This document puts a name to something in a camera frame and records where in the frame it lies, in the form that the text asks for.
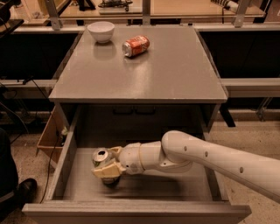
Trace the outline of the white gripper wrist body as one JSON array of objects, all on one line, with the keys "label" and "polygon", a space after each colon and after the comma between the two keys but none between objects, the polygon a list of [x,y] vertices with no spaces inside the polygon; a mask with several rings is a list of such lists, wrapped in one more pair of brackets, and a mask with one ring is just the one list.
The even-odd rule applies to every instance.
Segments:
[{"label": "white gripper wrist body", "polygon": [[136,175],[144,172],[140,160],[140,143],[130,143],[122,148],[119,155],[119,161],[125,172],[129,175]]}]

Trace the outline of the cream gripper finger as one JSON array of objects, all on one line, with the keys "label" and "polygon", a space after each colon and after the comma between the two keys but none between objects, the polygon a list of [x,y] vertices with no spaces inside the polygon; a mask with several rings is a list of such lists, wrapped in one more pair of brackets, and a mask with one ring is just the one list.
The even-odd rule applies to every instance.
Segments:
[{"label": "cream gripper finger", "polygon": [[120,177],[126,169],[119,162],[113,162],[101,168],[93,168],[92,173],[100,179],[112,179]]},{"label": "cream gripper finger", "polygon": [[112,147],[109,149],[109,151],[112,154],[112,157],[116,158],[116,159],[118,159],[120,157],[122,150],[123,150],[122,146],[116,146],[116,147]]}]

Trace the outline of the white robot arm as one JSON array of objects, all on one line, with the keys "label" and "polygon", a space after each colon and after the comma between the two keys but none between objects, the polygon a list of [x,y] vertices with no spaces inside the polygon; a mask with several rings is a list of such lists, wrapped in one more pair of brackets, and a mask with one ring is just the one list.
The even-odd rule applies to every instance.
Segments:
[{"label": "white robot arm", "polygon": [[209,143],[177,130],[166,132],[157,142],[99,148],[93,153],[92,162],[93,175],[108,182],[123,174],[148,170],[186,172],[197,163],[280,201],[279,160]]}]

